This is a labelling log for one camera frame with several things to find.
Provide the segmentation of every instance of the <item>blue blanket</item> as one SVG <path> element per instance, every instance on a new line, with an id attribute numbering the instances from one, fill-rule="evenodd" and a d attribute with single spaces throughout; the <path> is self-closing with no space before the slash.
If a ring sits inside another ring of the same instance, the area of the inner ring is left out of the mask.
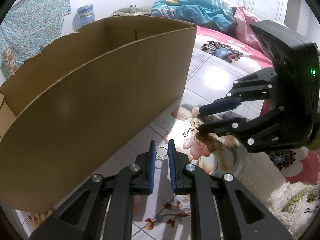
<path id="1" fill-rule="evenodd" d="M 151 16 L 184 20 L 223 33 L 234 26 L 233 10 L 225 8 L 223 0 L 159 0 L 152 5 Z"/>

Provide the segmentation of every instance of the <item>cardboard box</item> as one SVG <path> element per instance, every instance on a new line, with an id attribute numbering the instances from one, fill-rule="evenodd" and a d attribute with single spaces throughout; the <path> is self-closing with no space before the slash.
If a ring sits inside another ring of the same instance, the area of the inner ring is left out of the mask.
<path id="1" fill-rule="evenodd" d="M 111 17 L 27 60 L 0 87 L 0 202 L 55 205 L 183 94 L 195 36 L 183 21 Z"/>

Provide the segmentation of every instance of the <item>bed sheet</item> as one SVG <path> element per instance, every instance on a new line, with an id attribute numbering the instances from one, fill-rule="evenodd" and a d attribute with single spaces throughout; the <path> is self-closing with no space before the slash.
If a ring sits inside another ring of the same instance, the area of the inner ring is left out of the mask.
<path id="1" fill-rule="evenodd" d="M 192 125 L 198 121 L 209 122 L 215 118 L 229 116 L 240 115 L 247 119 L 259 116 L 262 100 L 245 102 L 233 111 L 205 117 L 202 120 L 197 118 L 199 106 L 224 97 L 231 89 L 233 80 L 246 75 L 247 72 L 225 60 L 194 48 L 183 96 L 112 155 L 92 175 L 97 173 L 103 176 L 114 175 L 125 166 L 134 163 L 137 154 L 147 151 L 150 140 L 155 140 L 157 147 L 167 147 L 168 140 L 174 139 L 177 150 L 187 154 L 191 163 L 202 167 L 207 173 L 221 176 L 225 172 L 230 172 L 237 176 L 247 155 L 245 148 L 239 146 L 233 136 L 217 137 L 211 134 L 205 140 L 197 140 L 196 129 L 192 130 Z M 132 239 L 189 239 L 189 208 L 188 197 L 174 196 L 171 190 L 168 158 L 157 158 L 153 194 L 135 198 Z M 35 214 L 17 211 L 28 236 L 50 212 Z"/>
<path id="2" fill-rule="evenodd" d="M 219 57 L 247 73 L 273 67 L 271 60 L 260 51 L 223 33 L 197 27 L 195 48 Z"/>

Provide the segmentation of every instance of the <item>pink flower print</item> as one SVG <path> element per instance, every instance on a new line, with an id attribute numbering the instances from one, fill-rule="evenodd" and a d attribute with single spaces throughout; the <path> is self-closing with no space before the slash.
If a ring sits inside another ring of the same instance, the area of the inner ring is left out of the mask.
<path id="1" fill-rule="evenodd" d="M 174 218 L 170 218 L 170 219 L 167 221 L 167 224 L 170 225 L 172 228 L 174 228 L 174 222 L 175 222 L 175 219 L 174 219 Z"/>
<path id="2" fill-rule="evenodd" d="M 145 220 L 145 222 L 148 223 L 148 224 L 146 225 L 145 229 L 146 229 L 146 230 L 152 230 L 153 227 L 155 226 L 155 222 L 156 222 L 156 221 L 155 221 L 154 219 L 152 219 L 152 218 L 147 218 L 147 219 Z"/>
<path id="3" fill-rule="evenodd" d="M 176 208 L 182 208 L 182 203 L 180 201 L 176 201 L 175 205 Z"/>
<path id="4" fill-rule="evenodd" d="M 212 134 L 203 134 L 200 132 L 192 133 L 183 143 L 183 149 L 190 149 L 190 154 L 194 160 L 198 160 L 201 156 L 209 157 L 209 155 L 217 149 L 223 150 L 222 142 L 216 140 Z"/>
<path id="5" fill-rule="evenodd" d="M 189 109 L 186 109 L 183 106 L 178 106 L 174 109 L 171 115 L 179 120 L 186 121 L 189 118 L 192 118 L 192 112 Z"/>
<path id="6" fill-rule="evenodd" d="M 164 207 L 165 209 L 171 210 L 172 205 L 171 205 L 169 202 L 167 202 L 166 204 L 163 205 L 163 207 Z"/>
<path id="7" fill-rule="evenodd" d="M 218 166 L 217 158 L 215 157 L 215 154 L 210 154 L 209 157 L 201 157 L 197 163 L 197 166 L 199 166 L 201 169 L 203 169 L 207 174 L 210 174 L 212 171 L 214 171 Z"/>

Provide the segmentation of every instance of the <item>key ring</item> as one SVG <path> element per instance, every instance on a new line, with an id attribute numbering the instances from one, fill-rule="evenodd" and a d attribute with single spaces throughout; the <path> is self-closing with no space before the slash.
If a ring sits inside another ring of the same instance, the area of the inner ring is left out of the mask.
<path id="1" fill-rule="evenodd" d="M 160 155 L 158 154 L 158 150 L 159 150 L 160 148 L 164 148 L 164 149 L 167 151 L 167 154 L 166 154 L 165 156 L 160 156 Z M 157 155 L 159 158 L 165 158 L 165 157 L 167 157 L 167 155 L 168 155 L 168 149 L 167 149 L 166 147 L 164 147 L 164 146 L 160 146 L 160 147 L 156 150 L 156 155 Z"/>

